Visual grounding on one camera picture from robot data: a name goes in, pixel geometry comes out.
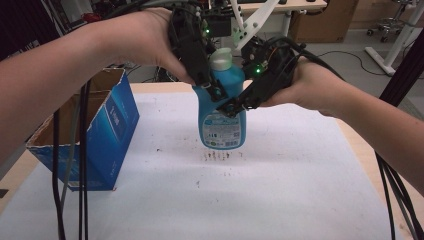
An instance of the human arm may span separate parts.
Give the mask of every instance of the human arm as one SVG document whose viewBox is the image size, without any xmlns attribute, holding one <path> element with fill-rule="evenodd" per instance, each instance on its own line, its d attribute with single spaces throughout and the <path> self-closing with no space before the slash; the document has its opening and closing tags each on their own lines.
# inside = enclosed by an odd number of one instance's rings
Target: human arm
<svg viewBox="0 0 424 240">
<path fill-rule="evenodd" d="M 299 61 L 293 85 L 262 106 L 283 103 L 295 103 L 343 120 L 424 196 L 423 121 L 305 59 Z"/>
<path fill-rule="evenodd" d="M 89 24 L 0 62 L 0 165 L 102 68 L 118 62 L 158 65 L 192 83 L 168 42 L 169 11 L 151 9 Z"/>
</svg>

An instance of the red object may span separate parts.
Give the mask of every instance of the red object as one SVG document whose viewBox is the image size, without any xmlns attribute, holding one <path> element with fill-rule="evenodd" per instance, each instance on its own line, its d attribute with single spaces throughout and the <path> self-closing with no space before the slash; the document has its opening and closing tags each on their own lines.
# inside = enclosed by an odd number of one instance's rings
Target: red object
<svg viewBox="0 0 424 240">
<path fill-rule="evenodd" d="M 84 13 L 81 18 L 82 20 L 88 23 L 98 22 L 102 20 L 102 17 L 97 13 Z"/>
</svg>

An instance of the gray floor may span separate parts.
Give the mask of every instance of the gray floor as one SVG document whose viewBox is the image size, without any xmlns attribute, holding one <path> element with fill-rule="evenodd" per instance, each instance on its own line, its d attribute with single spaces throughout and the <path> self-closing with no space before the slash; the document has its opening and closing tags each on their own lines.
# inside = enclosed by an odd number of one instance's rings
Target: gray floor
<svg viewBox="0 0 424 240">
<path fill-rule="evenodd" d="M 369 57 L 364 51 L 364 48 L 373 47 L 384 58 L 396 40 L 396 36 L 390 36 L 388 42 L 381 43 L 381 36 L 378 33 L 371 37 L 367 36 L 365 33 L 366 30 L 351 30 L 348 32 L 343 43 L 310 43 L 307 44 L 307 50 L 316 55 L 331 51 L 344 51 L 356 55 L 362 60 L 365 69 L 380 75 L 371 74 L 363 70 L 359 59 L 353 55 L 346 53 L 328 53 L 321 58 L 339 72 L 347 82 L 374 96 L 379 96 L 389 82 L 390 77 L 384 75 L 384 72 L 374 60 Z M 273 35 L 272 33 L 264 33 L 261 37 L 270 38 Z M 223 39 L 223 46 L 231 46 L 231 39 Z M 393 63 L 393 68 L 396 69 L 400 65 L 403 58 L 402 55 L 403 51 L 399 53 L 398 58 Z M 155 70 L 155 67 L 140 67 L 134 69 L 129 75 L 130 82 L 150 82 L 155 75 Z M 423 79 L 419 79 L 409 91 L 407 97 L 400 105 L 400 108 L 422 119 L 424 115 Z"/>
</svg>

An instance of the forearm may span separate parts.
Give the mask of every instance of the forearm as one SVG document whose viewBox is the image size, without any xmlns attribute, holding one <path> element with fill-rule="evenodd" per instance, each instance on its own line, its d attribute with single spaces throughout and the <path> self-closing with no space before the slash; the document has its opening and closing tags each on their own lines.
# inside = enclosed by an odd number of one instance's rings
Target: forearm
<svg viewBox="0 0 424 240">
<path fill-rule="evenodd" d="M 424 196 L 424 123 L 348 87 L 335 113 Z"/>
<path fill-rule="evenodd" d="M 112 62 L 95 25 L 0 62 L 0 164 L 91 76 Z"/>
</svg>

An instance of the bottle label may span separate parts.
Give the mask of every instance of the bottle label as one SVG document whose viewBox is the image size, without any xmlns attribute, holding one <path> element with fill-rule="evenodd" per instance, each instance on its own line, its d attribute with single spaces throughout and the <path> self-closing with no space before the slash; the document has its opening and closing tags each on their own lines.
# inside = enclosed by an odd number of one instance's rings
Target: bottle label
<svg viewBox="0 0 424 240">
<path fill-rule="evenodd" d="M 234 148 L 241 141 L 240 115 L 228 118 L 214 111 L 203 122 L 203 140 L 206 146 Z"/>
</svg>

